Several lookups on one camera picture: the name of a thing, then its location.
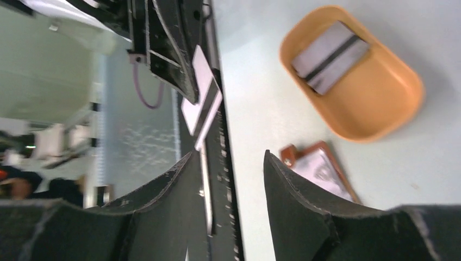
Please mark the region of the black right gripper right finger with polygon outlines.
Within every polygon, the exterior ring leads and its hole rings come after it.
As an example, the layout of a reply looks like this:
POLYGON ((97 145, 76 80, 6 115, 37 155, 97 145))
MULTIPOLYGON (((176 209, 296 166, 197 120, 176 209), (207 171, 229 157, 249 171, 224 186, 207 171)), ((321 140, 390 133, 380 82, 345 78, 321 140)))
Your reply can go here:
POLYGON ((277 260, 460 260, 460 206, 389 210, 338 197, 264 155, 277 260))

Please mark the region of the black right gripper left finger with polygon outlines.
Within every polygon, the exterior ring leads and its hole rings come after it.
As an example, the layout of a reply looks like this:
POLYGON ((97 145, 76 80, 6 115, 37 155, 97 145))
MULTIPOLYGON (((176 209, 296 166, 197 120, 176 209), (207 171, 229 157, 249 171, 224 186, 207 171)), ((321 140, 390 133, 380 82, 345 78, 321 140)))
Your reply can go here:
POLYGON ((200 208, 200 157, 101 207, 1 200, 1 260, 187 260, 200 208))

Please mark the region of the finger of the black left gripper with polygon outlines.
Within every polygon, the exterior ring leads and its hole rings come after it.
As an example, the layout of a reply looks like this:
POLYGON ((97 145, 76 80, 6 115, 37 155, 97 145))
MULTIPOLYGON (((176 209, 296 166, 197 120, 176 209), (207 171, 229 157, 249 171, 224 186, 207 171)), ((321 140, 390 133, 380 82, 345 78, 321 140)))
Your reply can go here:
POLYGON ((128 1, 127 53, 186 100, 199 100, 192 57, 202 41, 202 1, 128 1))

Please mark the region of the brown leather card holder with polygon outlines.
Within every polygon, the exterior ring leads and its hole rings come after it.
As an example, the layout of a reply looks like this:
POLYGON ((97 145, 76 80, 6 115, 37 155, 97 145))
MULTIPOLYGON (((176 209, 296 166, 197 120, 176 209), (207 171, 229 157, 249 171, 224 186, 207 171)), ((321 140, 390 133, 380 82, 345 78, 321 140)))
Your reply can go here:
POLYGON ((345 200, 361 203, 325 141, 302 150, 290 144, 279 151, 279 156, 288 168, 322 189, 345 200))

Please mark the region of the white striped credit cards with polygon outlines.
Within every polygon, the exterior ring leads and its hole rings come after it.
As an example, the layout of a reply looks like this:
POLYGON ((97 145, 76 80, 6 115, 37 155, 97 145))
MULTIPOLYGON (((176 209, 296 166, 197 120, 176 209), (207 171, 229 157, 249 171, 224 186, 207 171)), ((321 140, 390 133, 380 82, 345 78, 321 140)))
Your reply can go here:
POLYGON ((195 48, 192 66, 199 90, 198 102, 192 104, 188 100, 183 100, 181 109, 189 133, 195 141, 194 148, 199 151, 203 146, 223 97, 200 46, 195 48))

